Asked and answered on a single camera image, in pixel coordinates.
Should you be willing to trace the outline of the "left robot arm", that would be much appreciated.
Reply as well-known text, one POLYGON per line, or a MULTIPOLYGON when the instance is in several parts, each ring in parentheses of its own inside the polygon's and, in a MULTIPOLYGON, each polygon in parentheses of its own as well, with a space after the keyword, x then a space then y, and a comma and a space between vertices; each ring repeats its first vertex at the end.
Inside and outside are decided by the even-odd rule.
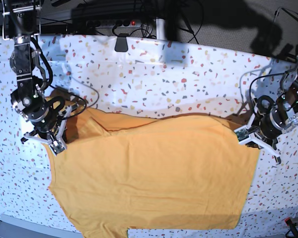
POLYGON ((281 163, 281 152, 277 149, 278 137, 298 126, 298 56, 294 68, 283 73, 269 74, 281 76, 277 99, 268 95, 253 98, 249 92, 251 116, 246 125, 234 130, 240 145, 264 149, 281 163))

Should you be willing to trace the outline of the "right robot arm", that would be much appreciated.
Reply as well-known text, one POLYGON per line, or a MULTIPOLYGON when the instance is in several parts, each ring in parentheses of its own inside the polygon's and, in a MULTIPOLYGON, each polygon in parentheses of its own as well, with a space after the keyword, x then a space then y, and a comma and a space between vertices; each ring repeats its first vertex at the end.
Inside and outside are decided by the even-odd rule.
POLYGON ((53 72, 36 39, 41 33, 41 2, 4 0, 2 7, 2 38, 14 42, 10 67, 16 74, 17 89, 10 95, 11 104, 34 126, 21 142, 37 140, 58 155, 67 149, 66 120, 77 107, 66 106, 61 96, 47 99, 44 95, 53 72))

